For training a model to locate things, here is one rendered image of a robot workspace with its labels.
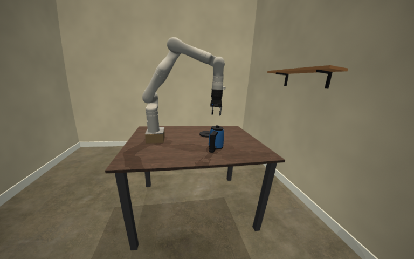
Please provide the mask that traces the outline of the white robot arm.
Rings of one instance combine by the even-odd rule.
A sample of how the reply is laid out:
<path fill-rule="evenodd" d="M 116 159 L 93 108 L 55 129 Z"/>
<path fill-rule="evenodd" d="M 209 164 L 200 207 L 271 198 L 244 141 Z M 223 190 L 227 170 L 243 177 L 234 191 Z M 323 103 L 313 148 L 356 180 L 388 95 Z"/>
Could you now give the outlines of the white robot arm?
<path fill-rule="evenodd" d="M 213 81 L 223 82 L 223 71 L 225 61 L 222 57 L 216 57 L 201 49 L 190 46 L 176 37 L 171 37 L 167 41 L 167 47 L 170 50 L 168 55 L 158 65 L 148 87 L 142 95 L 145 103 L 149 103 L 146 107 L 147 128 L 148 132 L 155 133 L 160 130 L 158 122 L 158 95 L 157 89 L 167 79 L 175 61 L 180 54 L 185 54 L 202 63 L 213 66 Z"/>

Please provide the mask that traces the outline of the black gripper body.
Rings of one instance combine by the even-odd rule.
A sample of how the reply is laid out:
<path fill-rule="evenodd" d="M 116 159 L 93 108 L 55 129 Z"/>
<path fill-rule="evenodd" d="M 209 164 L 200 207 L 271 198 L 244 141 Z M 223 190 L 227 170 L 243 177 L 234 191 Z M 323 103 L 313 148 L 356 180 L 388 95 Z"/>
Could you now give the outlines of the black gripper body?
<path fill-rule="evenodd" d="M 211 92 L 211 103 L 210 106 L 212 107 L 221 107 L 222 106 L 222 95 L 223 90 L 225 90 L 225 86 L 223 86 L 223 82 L 212 82 L 212 92 Z"/>

